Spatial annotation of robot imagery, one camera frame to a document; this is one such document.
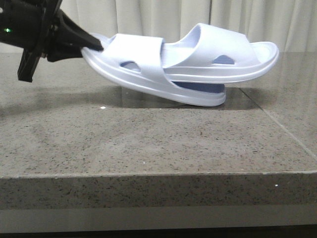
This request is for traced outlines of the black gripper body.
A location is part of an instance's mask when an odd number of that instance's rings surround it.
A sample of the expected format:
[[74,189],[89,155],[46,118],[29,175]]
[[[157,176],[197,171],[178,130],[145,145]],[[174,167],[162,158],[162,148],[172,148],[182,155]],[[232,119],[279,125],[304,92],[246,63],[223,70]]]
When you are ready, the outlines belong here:
[[60,0],[2,0],[0,41],[23,49],[18,80],[32,82]]

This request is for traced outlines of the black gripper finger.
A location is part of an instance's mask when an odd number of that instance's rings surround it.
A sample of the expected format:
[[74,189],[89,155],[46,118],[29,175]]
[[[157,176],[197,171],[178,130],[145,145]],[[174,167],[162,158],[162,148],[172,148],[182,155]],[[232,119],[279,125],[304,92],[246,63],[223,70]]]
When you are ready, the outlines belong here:
[[49,62],[56,62],[59,60],[82,58],[81,49],[70,46],[54,46],[47,54]]
[[86,47],[95,51],[103,51],[100,40],[83,30],[72,21],[61,9],[58,11],[60,21],[58,27],[58,44],[72,50]]

